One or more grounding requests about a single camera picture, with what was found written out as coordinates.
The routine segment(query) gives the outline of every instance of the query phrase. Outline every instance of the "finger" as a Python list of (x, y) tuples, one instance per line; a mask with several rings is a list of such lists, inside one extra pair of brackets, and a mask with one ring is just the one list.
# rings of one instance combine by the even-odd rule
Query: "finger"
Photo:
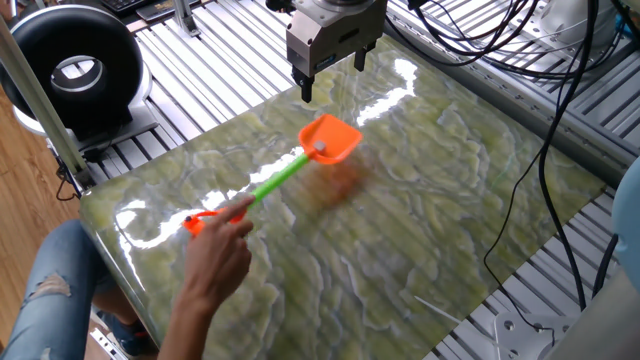
[(235, 233), (235, 235), (240, 238), (245, 237), (248, 233), (251, 232), (251, 230), (253, 230), (253, 222), (249, 219), (243, 219), (239, 223), (233, 224), (231, 226), (233, 226), (233, 232)]
[(244, 266), (242, 267), (242, 270), (245, 274), (248, 274), (251, 269), (251, 256), (251, 251), (247, 251), (247, 254), (244, 256)]
[(253, 204), (255, 199), (256, 199), (255, 196), (250, 195), (238, 201), (237, 203), (227, 207), (227, 210), (223, 211), (216, 218), (222, 223), (227, 223), (231, 221), (231, 219), (233, 219), (234, 217), (238, 215), (242, 215), (245, 211), (247, 211), (247, 208), (249, 207), (249, 205)]

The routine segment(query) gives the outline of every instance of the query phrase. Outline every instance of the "orange shovel grip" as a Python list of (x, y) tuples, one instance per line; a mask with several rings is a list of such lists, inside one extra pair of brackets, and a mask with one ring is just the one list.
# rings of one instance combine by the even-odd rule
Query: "orange shovel grip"
[[(214, 210), (214, 211), (203, 211), (195, 215), (187, 216), (187, 218), (182, 222), (182, 226), (184, 226), (184, 228), (191, 233), (192, 237), (196, 237), (198, 236), (198, 234), (200, 234), (200, 231), (202, 231), (202, 229), (204, 229), (205, 225), (207, 224), (206, 222), (200, 219), (201, 217), (216, 216), (222, 213), (223, 211), (225, 211), (226, 209), (227, 208), (222, 208), (220, 210)], [(232, 224), (239, 223), (244, 218), (244, 215), (246, 213), (247, 211), (245, 210), (245, 212), (234, 217), (229, 222)]]

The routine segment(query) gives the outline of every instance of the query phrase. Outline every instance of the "wooden floor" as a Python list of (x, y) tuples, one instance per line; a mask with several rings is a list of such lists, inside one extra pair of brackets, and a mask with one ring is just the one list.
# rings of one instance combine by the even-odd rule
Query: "wooden floor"
[[(0, 90), (0, 343), (18, 315), (31, 265), (44, 237), (78, 217), (78, 200), (59, 202), (56, 161), (43, 138), (24, 130)], [(73, 193), (65, 185), (62, 197)], [(109, 359), (91, 339), (86, 359)]]

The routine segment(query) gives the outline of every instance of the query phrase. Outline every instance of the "green shovel handle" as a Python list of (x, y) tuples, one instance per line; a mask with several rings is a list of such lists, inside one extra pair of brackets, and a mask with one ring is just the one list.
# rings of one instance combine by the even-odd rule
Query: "green shovel handle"
[(253, 207), (255, 204), (259, 203), (264, 199), (265, 196), (269, 195), (275, 188), (282, 185), (285, 180), (287, 180), (291, 175), (295, 174), (298, 170), (300, 170), (303, 166), (305, 166), (309, 162), (309, 157), (307, 154), (302, 154), (298, 156), (293, 162), (291, 162), (287, 167), (282, 169), (276, 174), (273, 174), (269, 180), (265, 181), (264, 184), (258, 186), (255, 190), (251, 192), (253, 196), (256, 197), (256, 200), (249, 206), (249, 208)]

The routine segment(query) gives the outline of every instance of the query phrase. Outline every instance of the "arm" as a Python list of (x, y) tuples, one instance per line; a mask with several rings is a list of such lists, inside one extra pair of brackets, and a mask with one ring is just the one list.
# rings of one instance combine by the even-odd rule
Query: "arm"
[(158, 360), (199, 360), (213, 315), (249, 272), (251, 252), (243, 237), (247, 219), (228, 222), (253, 203), (250, 197), (230, 206), (187, 245), (184, 285), (178, 295)]
[(179, 295), (171, 313), (169, 330), (157, 360), (196, 360), (202, 358), (209, 325), (215, 310), (188, 300), (185, 291)]

